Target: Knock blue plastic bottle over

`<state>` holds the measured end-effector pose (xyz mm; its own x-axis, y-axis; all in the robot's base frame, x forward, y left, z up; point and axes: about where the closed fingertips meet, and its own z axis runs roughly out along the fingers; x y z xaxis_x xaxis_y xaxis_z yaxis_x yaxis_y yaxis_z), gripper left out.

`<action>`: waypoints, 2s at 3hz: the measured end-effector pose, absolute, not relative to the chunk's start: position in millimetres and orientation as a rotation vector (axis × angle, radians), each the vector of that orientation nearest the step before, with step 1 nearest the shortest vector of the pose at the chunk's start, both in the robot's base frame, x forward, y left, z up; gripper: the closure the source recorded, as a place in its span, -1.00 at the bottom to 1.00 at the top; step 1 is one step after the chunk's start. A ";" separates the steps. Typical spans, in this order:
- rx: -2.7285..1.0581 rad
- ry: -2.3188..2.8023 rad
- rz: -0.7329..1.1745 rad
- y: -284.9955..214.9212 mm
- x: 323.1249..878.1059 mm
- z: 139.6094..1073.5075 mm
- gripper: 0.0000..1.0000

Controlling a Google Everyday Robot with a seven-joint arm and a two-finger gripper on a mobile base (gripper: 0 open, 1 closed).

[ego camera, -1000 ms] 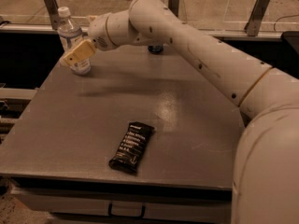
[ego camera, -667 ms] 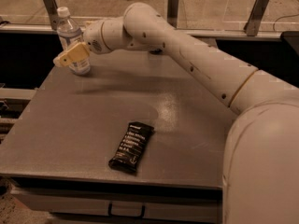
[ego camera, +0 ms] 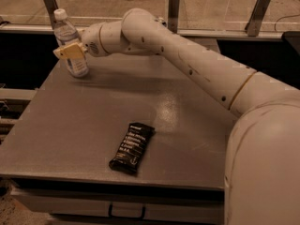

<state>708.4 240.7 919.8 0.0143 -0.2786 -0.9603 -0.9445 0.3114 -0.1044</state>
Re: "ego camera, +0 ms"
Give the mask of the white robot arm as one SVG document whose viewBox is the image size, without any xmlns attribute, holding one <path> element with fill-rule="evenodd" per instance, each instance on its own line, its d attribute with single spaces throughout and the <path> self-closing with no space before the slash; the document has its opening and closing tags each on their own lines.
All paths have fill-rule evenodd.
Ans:
<svg viewBox="0 0 300 225">
<path fill-rule="evenodd" d="M 62 59 L 150 52 L 236 116 L 225 161 L 224 225 L 300 225 L 300 90 L 171 32 L 133 8 L 54 50 Z"/>
</svg>

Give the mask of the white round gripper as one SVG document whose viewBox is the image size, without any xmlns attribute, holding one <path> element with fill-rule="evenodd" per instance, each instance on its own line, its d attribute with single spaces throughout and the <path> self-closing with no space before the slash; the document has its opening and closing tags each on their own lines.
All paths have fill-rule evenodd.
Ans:
<svg viewBox="0 0 300 225">
<path fill-rule="evenodd" d="M 94 57 L 104 56 L 105 50 L 100 40 L 102 25 L 103 22 L 95 23 L 85 28 L 82 32 L 82 44 L 70 43 L 60 46 L 53 51 L 54 55 L 58 59 L 81 59 L 85 57 L 87 52 Z"/>
</svg>

